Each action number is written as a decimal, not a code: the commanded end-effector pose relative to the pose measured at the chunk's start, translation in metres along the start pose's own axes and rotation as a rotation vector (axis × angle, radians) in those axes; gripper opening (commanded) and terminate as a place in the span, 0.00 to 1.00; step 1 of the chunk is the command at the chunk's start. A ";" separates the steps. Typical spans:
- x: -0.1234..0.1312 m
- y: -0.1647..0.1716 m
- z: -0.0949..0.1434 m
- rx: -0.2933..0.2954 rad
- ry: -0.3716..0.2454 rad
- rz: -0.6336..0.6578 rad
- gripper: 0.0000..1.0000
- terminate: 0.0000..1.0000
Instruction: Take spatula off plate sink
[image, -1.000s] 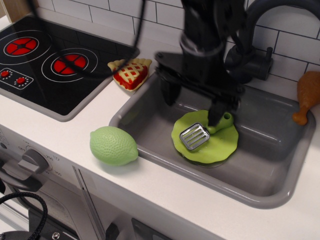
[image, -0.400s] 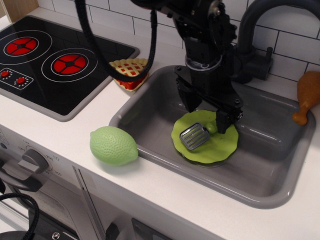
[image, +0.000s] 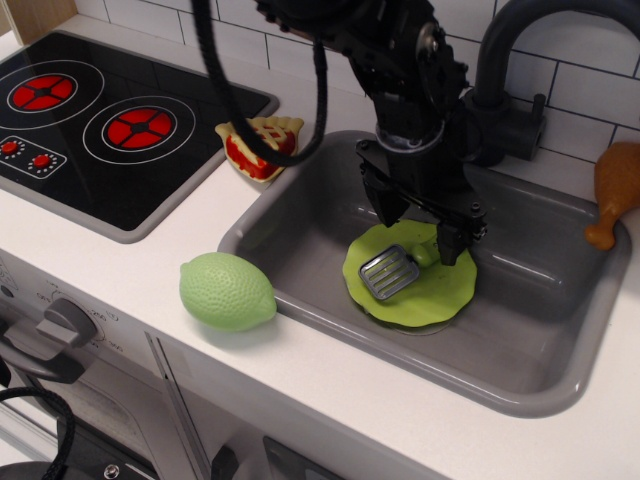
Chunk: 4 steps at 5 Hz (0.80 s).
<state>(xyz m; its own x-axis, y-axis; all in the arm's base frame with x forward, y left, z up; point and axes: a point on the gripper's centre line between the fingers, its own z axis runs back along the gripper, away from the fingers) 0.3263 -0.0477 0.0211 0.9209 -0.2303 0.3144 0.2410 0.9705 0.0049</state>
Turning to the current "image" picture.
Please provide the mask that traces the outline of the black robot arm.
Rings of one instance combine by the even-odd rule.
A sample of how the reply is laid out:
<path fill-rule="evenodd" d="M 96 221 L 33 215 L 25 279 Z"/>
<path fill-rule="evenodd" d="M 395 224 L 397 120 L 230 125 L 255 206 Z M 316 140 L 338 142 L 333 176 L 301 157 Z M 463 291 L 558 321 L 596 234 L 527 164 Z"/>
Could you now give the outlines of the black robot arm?
<path fill-rule="evenodd" d="M 463 166 L 482 133 L 461 98 L 467 67 L 455 60 L 427 1 L 260 1 L 282 31 L 345 56 L 373 101 L 376 138 L 360 142 L 366 195 L 379 220 L 396 223 L 410 205 L 437 222 L 446 266 L 480 238 L 483 212 Z"/>

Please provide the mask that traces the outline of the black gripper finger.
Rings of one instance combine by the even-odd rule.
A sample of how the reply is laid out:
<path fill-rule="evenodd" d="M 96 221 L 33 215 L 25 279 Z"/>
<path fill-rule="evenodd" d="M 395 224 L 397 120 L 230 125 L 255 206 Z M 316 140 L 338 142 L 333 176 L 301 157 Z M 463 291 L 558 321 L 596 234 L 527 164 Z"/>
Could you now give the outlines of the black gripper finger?
<path fill-rule="evenodd" d="M 464 229 L 441 222 L 437 225 L 437 245 L 442 265 L 454 266 L 471 245 L 473 237 Z"/>
<path fill-rule="evenodd" d="M 369 203 L 386 227 L 393 226 L 409 207 L 409 202 L 376 173 L 365 172 L 363 185 Z"/>

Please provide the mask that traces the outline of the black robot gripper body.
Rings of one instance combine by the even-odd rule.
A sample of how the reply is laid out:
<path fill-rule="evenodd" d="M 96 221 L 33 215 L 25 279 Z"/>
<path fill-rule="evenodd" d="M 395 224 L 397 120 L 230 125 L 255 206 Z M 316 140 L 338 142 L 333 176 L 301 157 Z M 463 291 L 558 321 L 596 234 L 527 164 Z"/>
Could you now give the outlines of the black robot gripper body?
<path fill-rule="evenodd" d="M 394 152 L 378 140 L 360 140 L 355 152 L 361 159 L 362 180 L 365 172 L 376 173 L 409 202 L 409 207 L 426 211 L 437 223 L 466 230 L 472 242 L 486 235 L 486 211 L 479 195 L 466 179 L 463 164 L 447 153 L 443 144 L 420 152 Z"/>

